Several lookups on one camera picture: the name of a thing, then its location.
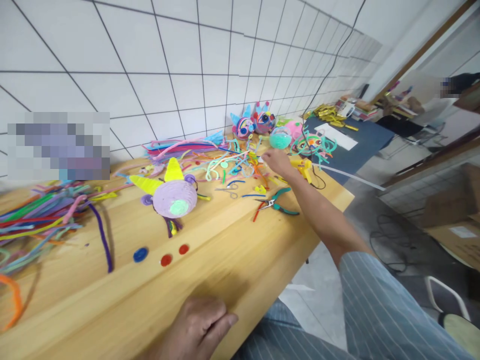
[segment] blue tablecloth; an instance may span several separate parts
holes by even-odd
[[[332,153],[333,158],[328,157],[329,163],[324,164],[349,174],[355,174],[370,158],[390,144],[395,133],[371,121],[359,122],[348,118],[345,122],[358,128],[358,131],[353,131],[346,127],[335,127],[335,129],[340,130],[358,142],[358,144],[350,151],[338,146]],[[315,133],[315,128],[324,123],[317,117],[311,117],[305,121],[305,125],[308,126],[308,130],[311,133]],[[312,161],[316,164],[319,162],[317,156],[314,156]],[[340,185],[345,184],[349,179],[345,175],[330,170],[322,171],[325,171]]]

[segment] electrical cord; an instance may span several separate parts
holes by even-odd
[[[364,7],[365,5],[365,1],[367,0],[363,0],[363,2],[361,3],[361,6],[360,6],[360,9],[358,9],[358,12],[356,13],[356,16],[355,16],[355,21],[353,22],[353,25],[351,27],[351,30],[350,30],[350,33],[348,34],[348,36],[346,37],[346,39],[343,41],[343,43],[340,45],[340,47],[338,48],[336,54],[335,54],[335,58],[333,60],[333,64],[330,68],[330,71],[325,75],[325,77],[323,78],[323,80],[321,81],[320,83],[320,86],[318,87],[318,89],[316,90],[316,93],[315,95],[311,98],[311,101],[310,103],[308,104],[308,106],[305,108],[303,114],[301,115],[301,120],[302,120],[302,126],[301,126],[301,134],[303,136],[303,138],[305,139],[305,144],[308,144],[308,141],[307,141],[307,137],[305,136],[304,134],[304,127],[305,127],[305,114],[307,113],[307,110],[310,108],[310,106],[312,105],[312,103],[314,102],[314,99],[315,97],[318,95],[318,93],[320,92],[320,89],[322,88],[322,85],[324,84],[325,80],[327,79],[327,77],[330,75],[330,73],[332,72],[332,70],[334,69],[335,67],[335,64],[337,62],[337,58],[339,56],[339,53],[340,51],[342,50],[342,48],[344,47],[344,45],[346,44],[346,42],[350,39],[350,36],[352,36],[352,33],[354,32],[354,28],[355,28],[355,25],[357,24],[357,20],[359,18],[359,15],[360,15],[360,12],[362,11],[362,8]],[[307,156],[307,159],[309,159],[310,161],[312,161],[313,159],[313,152],[310,150],[310,155]],[[318,189],[318,190],[322,190],[322,189],[325,189],[327,187],[327,184],[325,183],[325,181],[318,175],[315,173],[315,167],[313,167],[313,174],[319,178],[322,182],[323,182],[323,187],[317,187],[313,184],[311,184],[315,189]]]
[[[377,259],[380,260],[381,263],[383,265],[385,265],[391,273],[399,275],[399,274],[402,274],[405,271],[407,271],[409,265],[422,265],[422,264],[420,264],[418,262],[409,262],[408,259],[407,259],[407,256],[404,253],[397,254],[397,256],[399,258],[401,258],[401,261],[399,261],[399,262],[385,262],[379,256],[379,254],[378,254],[377,250],[375,249],[374,244],[372,242],[372,239],[386,238],[386,239],[389,239],[391,242],[393,242],[396,246],[398,246],[400,248],[411,249],[411,250],[416,249],[416,247],[412,243],[412,239],[410,238],[409,234],[407,233],[407,230],[398,221],[395,221],[395,219],[393,218],[394,216],[387,215],[387,214],[378,215],[376,217],[376,223],[377,223],[380,231],[372,231],[370,233],[370,237],[369,237],[368,241],[370,243],[370,248],[373,251],[373,253],[375,254],[375,256],[377,257]],[[391,220],[391,222],[381,222],[380,221],[381,218],[387,218],[387,219]],[[400,227],[401,231],[404,234],[403,235],[396,235],[396,236],[388,234],[388,232],[383,228],[383,225],[384,224],[392,224],[392,223],[398,225]],[[392,267],[392,265],[402,265],[403,267],[401,269],[398,269],[398,268]]]

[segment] yellow horn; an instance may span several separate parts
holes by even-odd
[[[138,175],[131,175],[128,178],[132,183],[150,195],[155,194],[155,190],[157,190],[157,188],[164,183],[160,180],[141,177]]]
[[[185,180],[182,168],[176,157],[171,157],[166,167],[165,181],[168,182],[172,180]]]

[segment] white mug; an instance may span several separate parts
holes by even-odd
[[[355,104],[351,102],[344,102],[342,106],[338,109],[337,114],[341,117],[348,118],[355,110]]]

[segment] striped sleeve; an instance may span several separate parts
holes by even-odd
[[[348,352],[361,359],[472,359],[373,256],[340,261]]]

